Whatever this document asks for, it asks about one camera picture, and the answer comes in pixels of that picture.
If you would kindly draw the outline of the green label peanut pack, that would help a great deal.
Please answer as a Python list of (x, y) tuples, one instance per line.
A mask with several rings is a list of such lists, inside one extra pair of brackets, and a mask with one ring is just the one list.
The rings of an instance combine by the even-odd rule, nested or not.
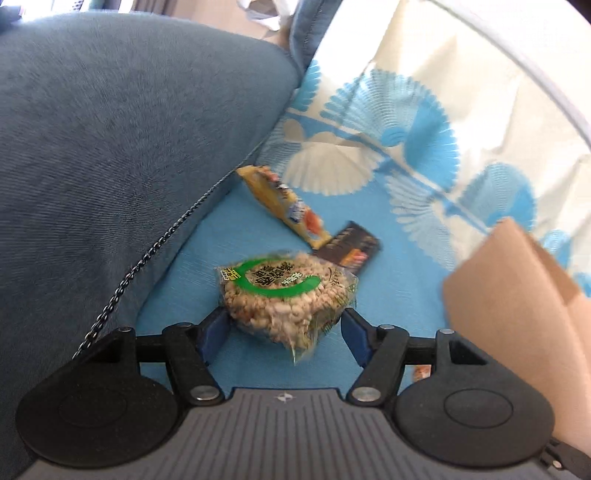
[(242, 330), (300, 362), (356, 299), (358, 278), (314, 255), (274, 253), (216, 270), (221, 303)]

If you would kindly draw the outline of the brown cardboard box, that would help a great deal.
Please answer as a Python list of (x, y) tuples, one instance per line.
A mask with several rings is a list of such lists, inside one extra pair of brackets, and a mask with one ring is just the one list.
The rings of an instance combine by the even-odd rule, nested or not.
[(590, 300), (514, 220), (443, 283), (452, 328), (539, 390), (554, 435), (590, 451)]

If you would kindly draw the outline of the red snack packet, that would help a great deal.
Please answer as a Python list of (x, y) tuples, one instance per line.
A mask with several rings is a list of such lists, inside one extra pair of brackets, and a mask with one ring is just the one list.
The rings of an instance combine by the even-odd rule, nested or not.
[(431, 374), (431, 365), (416, 365), (413, 370), (413, 382), (417, 383), (419, 381), (428, 379), (431, 376)]

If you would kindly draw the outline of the dark brown chocolate bar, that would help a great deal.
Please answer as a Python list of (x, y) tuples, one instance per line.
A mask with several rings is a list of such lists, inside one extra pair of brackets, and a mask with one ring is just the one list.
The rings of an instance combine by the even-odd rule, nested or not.
[(329, 242), (315, 250), (314, 255), (359, 275), (381, 247), (381, 241), (375, 235), (349, 221)]

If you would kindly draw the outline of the yellow snack bar wrapper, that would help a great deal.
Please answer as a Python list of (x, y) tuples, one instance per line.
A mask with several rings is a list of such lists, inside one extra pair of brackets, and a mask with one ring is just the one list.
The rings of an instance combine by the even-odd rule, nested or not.
[(332, 239), (322, 218), (269, 167), (243, 166), (236, 170), (236, 174), (260, 204), (311, 248), (318, 250)]

